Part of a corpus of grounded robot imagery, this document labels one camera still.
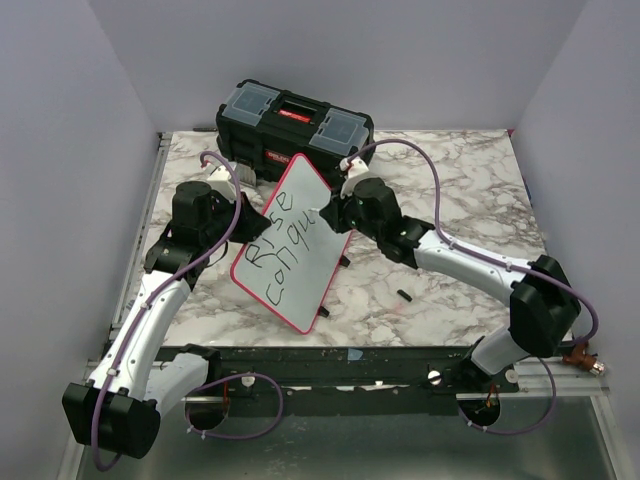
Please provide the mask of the pink framed whiteboard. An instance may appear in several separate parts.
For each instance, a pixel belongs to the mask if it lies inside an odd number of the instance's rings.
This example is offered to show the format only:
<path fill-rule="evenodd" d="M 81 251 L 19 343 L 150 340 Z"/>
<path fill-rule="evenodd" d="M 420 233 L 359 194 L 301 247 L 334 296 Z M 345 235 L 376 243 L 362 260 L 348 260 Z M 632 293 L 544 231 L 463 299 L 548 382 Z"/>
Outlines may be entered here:
<path fill-rule="evenodd" d="M 350 240 L 309 212 L 330 196 L 310 160 L 295 155 L 263 209 L 271 227 L 240 249 L 230 269 L 236 285 L 303 335 L 315 324 Z"/>

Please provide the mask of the black marker cap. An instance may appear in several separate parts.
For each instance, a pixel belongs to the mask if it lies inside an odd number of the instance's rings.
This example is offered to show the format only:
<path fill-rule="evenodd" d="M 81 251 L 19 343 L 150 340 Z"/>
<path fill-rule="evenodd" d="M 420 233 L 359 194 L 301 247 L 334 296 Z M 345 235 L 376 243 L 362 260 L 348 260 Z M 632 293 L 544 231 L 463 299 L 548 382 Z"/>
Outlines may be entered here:
<path fill-rule="evenodd" d="M 411 302 L 413 300 L 413 297 L 403 289 L 398 289 L 396 293 L 407 302 Z"/>

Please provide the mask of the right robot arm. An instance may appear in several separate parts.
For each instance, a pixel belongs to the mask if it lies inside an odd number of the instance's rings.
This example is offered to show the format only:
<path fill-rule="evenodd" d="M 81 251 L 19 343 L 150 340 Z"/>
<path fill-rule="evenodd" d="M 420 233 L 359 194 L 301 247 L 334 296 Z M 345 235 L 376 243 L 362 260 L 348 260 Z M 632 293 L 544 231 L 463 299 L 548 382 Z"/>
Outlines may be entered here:
<path fill-rule="evenodd" d="M 463 243 L 448 245 L 433 224 L 403 214 L 379 178 L 359 182 L 347 196 L 334 191 L 319 215 L 336 233 L 360 232 L 395 263 L 452 277 L 508 308 L 508 325 L 478 340 L 456 368 L 471 391 L 485 390 L 510 364 L 554 356 L 580 314 L 555 259 L 541 255 L 528 262 Z"/>

